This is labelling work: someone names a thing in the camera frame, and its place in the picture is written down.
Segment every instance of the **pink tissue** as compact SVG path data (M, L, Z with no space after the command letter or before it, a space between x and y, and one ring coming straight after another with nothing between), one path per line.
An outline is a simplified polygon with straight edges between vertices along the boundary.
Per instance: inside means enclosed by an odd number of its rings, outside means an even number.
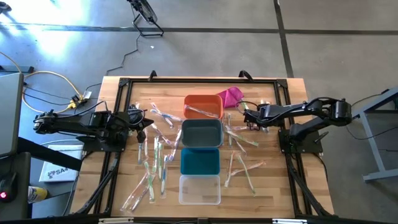
M224 108L235 107L236 103L241 101L243 98L243 93L236 86L228 88L221 93L217 93L217 95L219 95L223 99Z

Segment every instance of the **wooden tabletop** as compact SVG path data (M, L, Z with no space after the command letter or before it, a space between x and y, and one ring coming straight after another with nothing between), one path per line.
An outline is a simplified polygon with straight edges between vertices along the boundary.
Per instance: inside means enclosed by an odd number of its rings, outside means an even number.
M120 77L104 77L99 100L108 103L108 108L114 107L116 92ZM290 99L292 104L302 103L307 100L304 81L301 78L288 78ZM231 86L237 86L244 94L244 99L254 103L260 100L275 104L274 87L267 84L227 84L227 83L135 83L132 88L131 103L139 102L140 108L151 109L150 103L154 102L161 111L183 117L183 100L189 94L216 94ZM97 111L104 110L103 105ZM243 116L234 108L225 109L232 114L232 126L244 126ZM177 127L181 123L174 122L175 128L169 125L160 116L147 112L146 117L153 119L158 128L171 141L175 141ZM296 123L304 123L311 119L310 116L295 118ZM224 187L227 167L231 150L228 147L228 138L224 138L224 146L220 147L221 156L221 203L219 205L181 205L178 202L180 174L180 153L182 144L177 150L175 159L169 164L167 176L167 198L160 198L160 181L154 181L155 203L149 203L149 194L145 195L134 213L123 213L119 209L142 179L145 169L137 164L138 143L136 136L127 140L126 150L122 153L119 166L116 190L114 193L112 216L134 217L236 217L236 218L272 218L294 217L292 197L290 194L289 180L285 157L280 153L277 140L278 128L270 127L268 134L261 131L240 131L248 139L259 143L258 147L240 141L248 152L243 160L247 166L265 161L266 165L249 171L252 184L257 195L252 196L248 180L244 173L232 177L229 187ZM149 164L152 164L154 154L155 132L148 127ZM233 144L233 150L239 150ZM165 146L164 154L169 154L171 147ZM83 161L80 176L73 198L71 212L77 211L88 200L98 186L104 153L95 152ZM333 213L325 171L321 162L312 154L302 155L305 176L308 188L317 200L330 213ZM241 169L242 165L237 160L233 162L233 170ZM105 189L102 206L108 195ZM297 186L300 207L304 211L303 197Z

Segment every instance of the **gray floor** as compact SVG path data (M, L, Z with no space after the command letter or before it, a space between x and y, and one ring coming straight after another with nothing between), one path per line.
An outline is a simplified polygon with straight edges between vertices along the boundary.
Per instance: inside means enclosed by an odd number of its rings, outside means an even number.
M272 0L149 2L164 27L278 28ZM0 14L0 22L131 27L132 21L131 9L122 0L14 0L10 4L13 10ZM398 2L394 0L280 0L280 7L286 29L398 29ZM41 31L37 27L0 31L1 51L20 65L66 75L82 92L86 86L99 83L108 69L120 65L123 55L134 50L138 35ZM286 39L294 77L304 78L309 98L330 96L354 102L398 84L397 35L287 34ZM148 75L156 70L162 76L236 76L245 69L254 77L287 76L279 34L170 32L162 39L140 38L138 46L138 52L126 57L124 68L109 75ZM37 75L27 82L33 88L58 95L74 94L65 82L50 75ZM32 99L29 102L42 110L62 108ZM22 106L20 136L35 142L68 138L35 134L35 114ZM357 122L349 128L357 136L364 136ZM347 218L397 222L398 177L363 183L362 175L377 169L368 142L353 139L345 128L330 127L327 131L330 134L322 143L335 213ZM396 145L389 144L389 149L394 150ZM386 167L396 168L398 153L384 151L382 156ZM41 162L34 161L32 170L41 170ZM60 215L66 198L64 195L35 204L34 217Z

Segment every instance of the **orange bin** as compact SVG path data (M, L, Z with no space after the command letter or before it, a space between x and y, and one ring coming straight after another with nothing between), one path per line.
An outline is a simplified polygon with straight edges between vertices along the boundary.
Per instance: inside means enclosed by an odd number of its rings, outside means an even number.
M184 99L184 116L187 119L214 119L196 111L185 109L185 105L218 115L221 119L224 113L223 99L219 95L188 95Z

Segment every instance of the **yellow cable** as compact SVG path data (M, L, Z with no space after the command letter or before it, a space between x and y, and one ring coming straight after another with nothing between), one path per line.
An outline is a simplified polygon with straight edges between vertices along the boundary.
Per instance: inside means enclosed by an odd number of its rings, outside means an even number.
M18 72L19 72L19 73L22 73L22 72L21 72L21 69L20 69L19 66L18 66L18 64L17 64L13 59L11 59L10 57L8 57L8 56L7 56L5 53L3 53L3 52L0 52L0 54L2 54L3 56L5 56L6 58L8 58L8 59L17 67ZM26 76L24 77L24 79L29 78L29 77L31 77L32 75L36 75L36 74L39 74L39 73L48 73L48 74L56 75L56 76L58 76L58 77L63 78L63 79L66 80L66 81L69 83L69 85L71 85L72 88L76 91L76 93L77 93L78 96L79 96L79 99L81 99L81 100L83 99L83 95L79 93L79 91L78 91L78 90L76 89L76 87L72 84L72 82L70 82L66 77L64 77L64 76L61 75L61 74L58 74L58 73L55 73L55 72L49 72L49 71L38 71L38 72L34 72L34 73L31 73L31 74L26 75ZM30 108L31 110L33 110L33 111L36 111L36 112L38 112L38 113L44 113L43 111L39 111L39 110L37 110L37 109L31 107L31 106L26 102L26 100L25 100L25 94L24 94L24 93L25 93L25 90L26 90L26 89L24 89L24 90L22 91L22 101L25 103L25 105L26 105L28 108ZM63 112L65 112L65 111L69 110L70 108L74 108L74 106L76 106L76 104L71 102L65 109L63 109L63 110L61 110L61 111L57 111L57 112L55 112L55 113L63 113Z

